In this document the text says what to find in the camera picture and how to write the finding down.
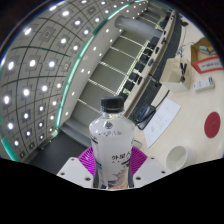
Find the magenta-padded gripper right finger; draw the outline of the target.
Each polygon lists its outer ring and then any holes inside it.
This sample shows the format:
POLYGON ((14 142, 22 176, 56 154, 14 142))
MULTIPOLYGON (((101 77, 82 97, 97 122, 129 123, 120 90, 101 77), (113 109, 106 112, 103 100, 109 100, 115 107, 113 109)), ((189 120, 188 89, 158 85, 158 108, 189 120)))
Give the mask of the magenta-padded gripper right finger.
POLYGON ((136 147, 132 148, 128 184, 140 188, 166 176, 166 168, 154 156, 146 156, 136 147))

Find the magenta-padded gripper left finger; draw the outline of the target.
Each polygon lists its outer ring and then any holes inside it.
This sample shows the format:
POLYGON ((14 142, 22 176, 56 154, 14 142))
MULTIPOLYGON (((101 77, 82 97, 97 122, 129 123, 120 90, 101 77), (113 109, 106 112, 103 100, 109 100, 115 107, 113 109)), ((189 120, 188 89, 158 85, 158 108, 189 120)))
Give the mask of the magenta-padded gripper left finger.
POLYGON ((96 183, 96 162, 92 148, 86 149, 78 157, 70 157, 57 175, 84 188, 94 188, 96 183))

